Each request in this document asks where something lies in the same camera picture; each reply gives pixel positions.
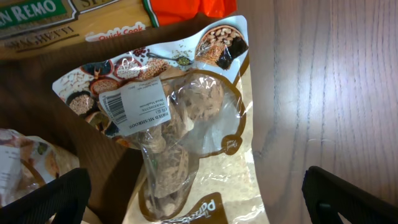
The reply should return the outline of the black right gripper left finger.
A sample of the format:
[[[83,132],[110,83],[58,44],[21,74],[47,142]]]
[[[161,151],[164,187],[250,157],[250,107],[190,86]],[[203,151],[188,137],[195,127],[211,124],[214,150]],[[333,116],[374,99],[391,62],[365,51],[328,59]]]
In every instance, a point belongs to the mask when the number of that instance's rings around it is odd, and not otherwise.
[[[88,171],[76,168],[1,209],[1,223],[79,224],[91,193]]]

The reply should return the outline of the dried mushroom bag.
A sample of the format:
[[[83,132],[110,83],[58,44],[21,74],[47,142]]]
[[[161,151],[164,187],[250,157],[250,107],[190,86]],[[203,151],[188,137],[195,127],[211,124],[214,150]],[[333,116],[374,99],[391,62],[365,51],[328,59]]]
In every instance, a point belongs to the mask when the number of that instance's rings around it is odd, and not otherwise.
[[[1,130],[1,206],[80,166],[77,156],[38,136]]]
[[[143,167],[124,223],[267,223],[252,155],[246,18],[84,64],[53,91]]]

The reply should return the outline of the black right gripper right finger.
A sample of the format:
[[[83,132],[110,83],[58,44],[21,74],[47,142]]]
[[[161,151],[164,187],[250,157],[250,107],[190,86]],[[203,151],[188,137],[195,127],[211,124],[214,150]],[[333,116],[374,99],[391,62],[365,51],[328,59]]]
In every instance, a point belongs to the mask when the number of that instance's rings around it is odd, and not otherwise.
[[[317,166],[306,170],[302,193],[312,223],[397,223],[397,207]]]

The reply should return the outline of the San Remo spaghetti packet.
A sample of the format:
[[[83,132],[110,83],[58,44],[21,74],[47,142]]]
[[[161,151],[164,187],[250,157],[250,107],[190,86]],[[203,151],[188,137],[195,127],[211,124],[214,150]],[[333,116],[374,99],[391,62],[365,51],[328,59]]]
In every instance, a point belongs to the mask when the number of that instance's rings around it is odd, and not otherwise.
[[[187,21],[223,18],[236,0],[10,0],[1,1],[1,59],[44,54]]]

